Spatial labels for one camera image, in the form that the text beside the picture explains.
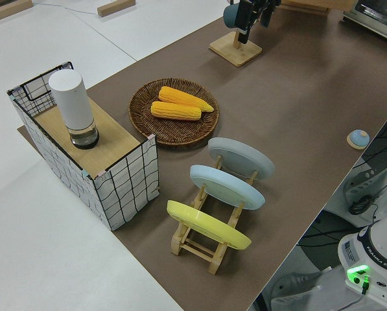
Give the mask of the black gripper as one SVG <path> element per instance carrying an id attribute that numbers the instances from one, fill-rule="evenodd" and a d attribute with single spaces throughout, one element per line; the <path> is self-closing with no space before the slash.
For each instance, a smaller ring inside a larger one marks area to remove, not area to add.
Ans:
<path id="1" fill-rule="evenodd" d="M 272 14 L 280 4 L 281 0 L 240 1 L 238 8 L 238 28 L 241 30 L 250 30 L 257 20 L 260 21 L 262 27 L 268 27 Z M 239 31 L 237 41 L 246 44 L 248 37 L 249 32 Z"/>

